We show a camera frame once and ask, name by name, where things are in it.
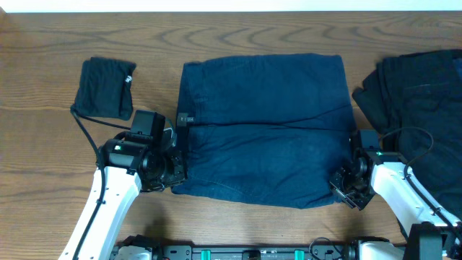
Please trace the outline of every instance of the wooden table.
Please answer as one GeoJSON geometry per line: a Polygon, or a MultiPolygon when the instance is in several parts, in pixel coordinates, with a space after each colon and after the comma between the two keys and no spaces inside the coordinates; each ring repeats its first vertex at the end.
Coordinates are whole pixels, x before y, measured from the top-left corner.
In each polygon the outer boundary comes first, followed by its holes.
{"type": "MultiPolygon", "coordinates": [[[[340,54],[353,90],[383,57],[462,43],[460,12],[7,14],[0,26],[1,259],[56,259],[82,212],[95,156],[69,106],[82,62],[91,56],[136,62],[134,107],[174,118],[188,61],[340,54]]],[[[358,125],[370,127],[354,111],[358,125]]],[[[118,131],[86,125],[98,144],[118,131]]],[[[136,234],[196,245],[307,244],[318,236],[358,235],[404,242],[379,196],[358,212],[343,204],[299,210],[142,194],[119,239],[136,234]]]]}

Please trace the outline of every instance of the black fabric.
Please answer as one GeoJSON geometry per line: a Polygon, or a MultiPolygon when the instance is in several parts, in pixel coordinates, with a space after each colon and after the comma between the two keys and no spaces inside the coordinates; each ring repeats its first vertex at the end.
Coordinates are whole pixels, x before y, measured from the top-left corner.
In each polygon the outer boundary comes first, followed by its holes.
{"type": "Polygon", "coordinates": [[[82,64],[80,86],[72,108],[83,116],[129,120],[131,77],[136,64],[92,57],[82,64]]]}
{"type": "MultiPolygon", "coordinates": [[[[416,161],[413,171],[447,210],[462,218],[462,51],[436,51],[386,58],[353,98],[381,134],[418,126],[435,138],[433,151],[416,161]]],[[[425,133],[403,130],[384,147],[407,160],[430,145],[425,133]]]]}

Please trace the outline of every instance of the blue jeans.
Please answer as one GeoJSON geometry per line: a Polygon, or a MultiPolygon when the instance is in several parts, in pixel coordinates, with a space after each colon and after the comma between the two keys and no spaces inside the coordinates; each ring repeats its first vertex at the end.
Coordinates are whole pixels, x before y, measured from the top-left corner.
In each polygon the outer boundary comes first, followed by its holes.
{"type": "Polygon", "coordinates": [[[175,194],[308,208],[336,199],[354,123],[340,56],[236,56],[185,64],[177,127],[188,180],[175,194]]]}

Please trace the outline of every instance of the green indicator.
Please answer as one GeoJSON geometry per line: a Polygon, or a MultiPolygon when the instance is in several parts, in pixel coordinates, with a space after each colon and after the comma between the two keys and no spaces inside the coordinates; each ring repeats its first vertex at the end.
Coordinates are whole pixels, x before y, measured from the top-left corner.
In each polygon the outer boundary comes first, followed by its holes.
{"type": "Polygon", "coordinates": [[[210,260],[212,258],[212,253],[210,250],[201,251],[201,260],[210,260]]]}
{"type": "Polygon", "coordinates": [[[295,260],[305,260],[305,252],[303,250],[295,250],[295,260]]]}

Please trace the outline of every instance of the folded clothing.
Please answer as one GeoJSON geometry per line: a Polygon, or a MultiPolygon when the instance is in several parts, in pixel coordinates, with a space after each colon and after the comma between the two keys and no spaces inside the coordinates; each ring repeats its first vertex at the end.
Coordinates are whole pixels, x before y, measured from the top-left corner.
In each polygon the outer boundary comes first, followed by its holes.
{"type": "MultiPolygon", "coordinates": [[[[381,134],[399,127],[428,130],[435,145],[412,169],[449,212],[462,218],[462,51],[435,51],[386,58],[353,98],[381,134]]],[[[407,129],[384,140],[407,160],[425,152],[428,136],[407,129]]]]}
{"type": "Polygon", "coordinates": [[[355,127],[340,56],[185,64],[177,132],[188,180],[172,191],[296,208],[330,204],[328,178],[350,159],[355,127]]]}
{"type": "Polygon", "coordinates": [[[135,63],[92,57],[82,64],[72,109],[82,116],[129,120],[133,112],[131,80],[135,63]]]}

